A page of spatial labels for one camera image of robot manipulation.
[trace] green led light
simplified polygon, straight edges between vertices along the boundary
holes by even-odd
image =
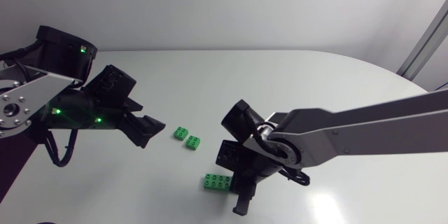
[[[52,113],[53,115],[59,115],[61,112],[62,112],[62,111],[61,111],[60,109],[58,109],[58,108],[53,108],[53,109],[51,110],[51,113]]]

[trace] black plastic housing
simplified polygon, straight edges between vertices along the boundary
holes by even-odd
[[[41,25],[36,38],[42,42],[36,68],[81,80],[87,80],[97,47],[77,36]]]
[[[244,143],[253,133],[253,130],[244,117],[245,111],[248,112],[255,124],[265,121],[249,106],[249,104],[241,99],[232,107],[232,109],[230,109],[229,113],[227,113],[221,122],[221,125],[224,126],[236,140],[242,143]]]

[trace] white wall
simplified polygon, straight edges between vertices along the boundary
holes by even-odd
[[[396,71],[443,2],[0,0],[0,51],[31,43],[44,24],[103,51],[308,49]]]

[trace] green lego brick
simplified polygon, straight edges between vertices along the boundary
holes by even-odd
[[[230,190],[231,176],[205,174],[204,189],[228,192]]]
[[[201,142],[201,139],[199,137],[190,136],[190,137],[188,137],[187,142],[185,143],[185,145],[188,148],[196,151],[196,149],[199,146],[200,142]]]
[[[188,129],[178,127],[174,132],[174,137],[183,141],[188,136]]]

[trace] white table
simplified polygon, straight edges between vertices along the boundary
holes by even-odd
[[[377,66],[310,51],[103,52],[92,78],[114,64],[138,83],[131,98],[166,123],[140,149],[119,131],[80,132],[69,165],[39,146],[0,205],[0,223],[446,223],[448,154],[336,157],[304,172],[302,187],[273,175],[245,217],[237,196],[202,188],[215,165],[221,120],[239,99],[259,114],[342,111],[424,93]],[[201,138],[196,151],[172,137]],[[57,132],[63,149],[68,132]]]

